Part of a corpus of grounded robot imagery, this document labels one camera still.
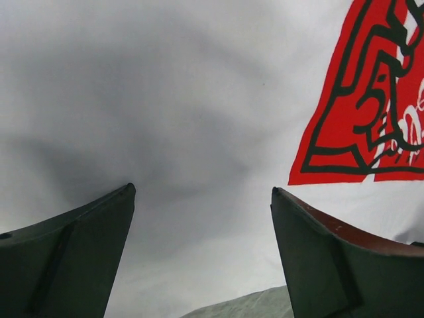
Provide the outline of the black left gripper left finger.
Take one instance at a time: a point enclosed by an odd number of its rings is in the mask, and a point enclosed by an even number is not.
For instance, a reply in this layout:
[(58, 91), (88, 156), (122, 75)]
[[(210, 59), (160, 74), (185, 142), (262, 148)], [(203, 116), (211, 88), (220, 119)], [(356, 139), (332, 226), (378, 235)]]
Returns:
[(2, 317), (103, 317), (134, 214), (129, 183), (1, 234)]

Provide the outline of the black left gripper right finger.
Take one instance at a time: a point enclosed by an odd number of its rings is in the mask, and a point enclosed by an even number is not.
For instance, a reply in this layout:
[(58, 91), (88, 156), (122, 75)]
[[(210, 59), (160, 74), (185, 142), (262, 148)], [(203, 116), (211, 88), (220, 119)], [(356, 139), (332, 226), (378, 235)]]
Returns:
[(288, 191), (271, 213), (296, 317), (422, 317), (423, 245), (382, 238)]

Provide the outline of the white t-shirt red print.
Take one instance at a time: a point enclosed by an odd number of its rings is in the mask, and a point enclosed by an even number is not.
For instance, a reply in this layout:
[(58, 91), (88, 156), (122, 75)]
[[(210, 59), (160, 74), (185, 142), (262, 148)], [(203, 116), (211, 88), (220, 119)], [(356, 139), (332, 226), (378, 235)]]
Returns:
[(296, 317), (272, 190), (423, 240), (422, 1), (2, 1), (1, 234), (129, 183), (103, 317)]

